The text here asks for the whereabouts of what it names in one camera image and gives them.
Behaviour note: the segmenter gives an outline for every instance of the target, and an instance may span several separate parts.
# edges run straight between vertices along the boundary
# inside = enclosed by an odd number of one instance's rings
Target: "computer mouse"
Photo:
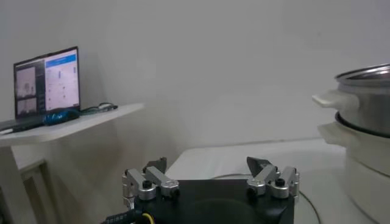
[[[75,109],[64,109],[44,116],[43,123],[45,125],[61,124],[80,117],[80,111]]]

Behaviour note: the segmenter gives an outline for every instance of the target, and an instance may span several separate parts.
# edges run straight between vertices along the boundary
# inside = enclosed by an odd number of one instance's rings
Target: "white shelf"
[[[117,117],[133,113],[144,108],[142,103],[119,106],[118,109],[92,115],[81,116],[73,121],[53,126],[44,126],[28,131],[0,136],[0,147],[46,142],[65,137],[78,131],[99,125]]]

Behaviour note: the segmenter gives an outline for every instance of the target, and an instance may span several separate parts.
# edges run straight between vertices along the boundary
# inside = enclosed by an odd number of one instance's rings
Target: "pot handle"
[[[334,108],[340,112],[357,110],[360,104],[356,95],[340,92],[337,89],[313,95],[311,98],[323,108]]]
[[[327,144],[355,148],[360,140],[346,128],[341,128],[337,122],[318,126],[318,131]]]

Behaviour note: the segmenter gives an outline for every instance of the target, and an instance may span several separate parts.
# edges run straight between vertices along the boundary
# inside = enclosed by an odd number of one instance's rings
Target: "silver metal bracket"
[[[169,179],[154,166],[146,168],[145,178],[160,186],[164,197],[177,198],[180,195],[179,182]]]
[[[278,177],[277,168],[273,165],[267,165],[255,177],[247,180],[247,193],[254,196],[261,196],[266,193],[266,185]]]
[[[293,167],[285,167],[279,178],[271,182],[271,193],[275,198],[288,198],[291,194],[297,201],[299,194],[299,173]]]
[[[136,169],[126,170],[125,171],[125,185],[129,188],[133,186],[134,191],[129,191],[134,196],[138,196],[141,200],[151,200],[156,197],[156,185],[151,181],[145,179],[139,171]]]

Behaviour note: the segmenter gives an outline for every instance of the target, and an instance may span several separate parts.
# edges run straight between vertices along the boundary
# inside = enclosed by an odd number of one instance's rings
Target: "table leg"
[[[0,188],[11,223],[37,223],[11,147],[0,148]]]

